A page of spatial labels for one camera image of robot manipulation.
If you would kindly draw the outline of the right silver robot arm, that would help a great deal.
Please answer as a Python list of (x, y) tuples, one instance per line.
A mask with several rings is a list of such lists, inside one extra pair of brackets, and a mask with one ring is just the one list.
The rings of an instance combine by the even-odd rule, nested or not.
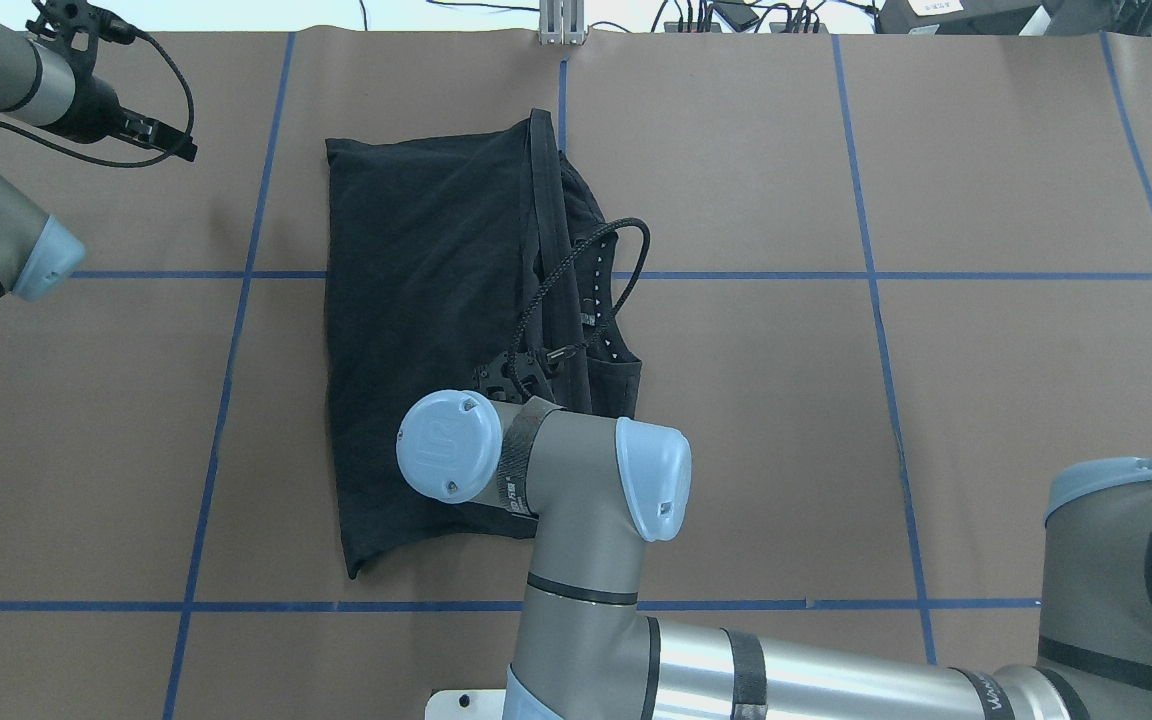
[[(1152, 719), (1152, 430), (1034, 416), (983, 432), (979, 411), (905, 420), (902, 470), (867, 477), (858, 445), (794, 450), (791, 424), (732, 420), (700, 469), (677, 429), (573, 414), (541, 397), (420, 397), (397, 467), (420, 495), (535, 524), (506, 719)], [(916, 574), (908, 609), (969, 611), (1010, 589), (1005, 532), (1043, 530), (1036, 660), (979, 673), (804, 646), (645, 614), (650, 544), (684, 538), (682, 582), (774, 588), (774, 571), (887, 562)]]

